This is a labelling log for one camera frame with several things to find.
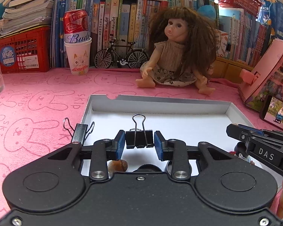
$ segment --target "sticker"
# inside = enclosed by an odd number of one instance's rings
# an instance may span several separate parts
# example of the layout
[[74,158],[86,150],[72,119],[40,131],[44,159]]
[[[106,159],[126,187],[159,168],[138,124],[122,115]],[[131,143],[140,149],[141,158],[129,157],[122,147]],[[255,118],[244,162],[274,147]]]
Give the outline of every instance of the sticker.
[[5,67],[13,66],[16,62],[15,49],[12,46],[6,46],[0,50],[0,63]]
[[25,56],[22,60],[27,69],[39,68],[38,55]]

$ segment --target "brown hair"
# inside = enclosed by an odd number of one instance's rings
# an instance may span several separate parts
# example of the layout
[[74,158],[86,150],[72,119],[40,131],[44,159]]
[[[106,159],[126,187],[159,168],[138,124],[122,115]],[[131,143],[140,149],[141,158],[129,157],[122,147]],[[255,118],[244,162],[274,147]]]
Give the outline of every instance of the brown hair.
[[182,19],[188,23],[189,29],[187,40],[184,42],[182,65],[175,71],[174,76],[178,77],[191,66],[207,77],[209,66],[216,60],[216,37],[212,23],[187,7],[167,8],[159,11],[150,22],[151,42],[168,40],[165,27],[169,19]]

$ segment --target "bicycle wheel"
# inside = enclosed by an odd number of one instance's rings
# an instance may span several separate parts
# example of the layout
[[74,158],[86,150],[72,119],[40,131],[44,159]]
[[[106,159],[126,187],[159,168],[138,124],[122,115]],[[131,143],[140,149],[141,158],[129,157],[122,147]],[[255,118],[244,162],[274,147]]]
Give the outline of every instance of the bicycle wheel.
[[107,69],[114,62],[114,58],[111,52],[106,50],[98,51],[94,57],[94,65],[96,68]]
[[127,62],[130,68],[139,69],[144,62],[148,61],[147,54],[141,49],[134,49],[132,53],[129,54]]

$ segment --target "red soda can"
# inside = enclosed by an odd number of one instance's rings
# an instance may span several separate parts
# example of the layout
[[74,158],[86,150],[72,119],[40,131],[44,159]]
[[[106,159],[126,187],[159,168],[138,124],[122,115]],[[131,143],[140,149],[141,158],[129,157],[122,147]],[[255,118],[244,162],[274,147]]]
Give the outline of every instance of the red soda can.
[[66,43],[79,43],[89,39],[88,14],[84,9],[65,12],[63,21]]

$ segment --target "acorn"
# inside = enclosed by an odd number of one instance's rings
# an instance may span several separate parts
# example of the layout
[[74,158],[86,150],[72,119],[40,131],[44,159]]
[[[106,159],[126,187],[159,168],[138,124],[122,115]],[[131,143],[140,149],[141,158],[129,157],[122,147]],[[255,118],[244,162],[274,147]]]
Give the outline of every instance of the acorn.
[[128,169],[128,163],[124,160],[110,161],[108,164],[108,172],[125,172]]

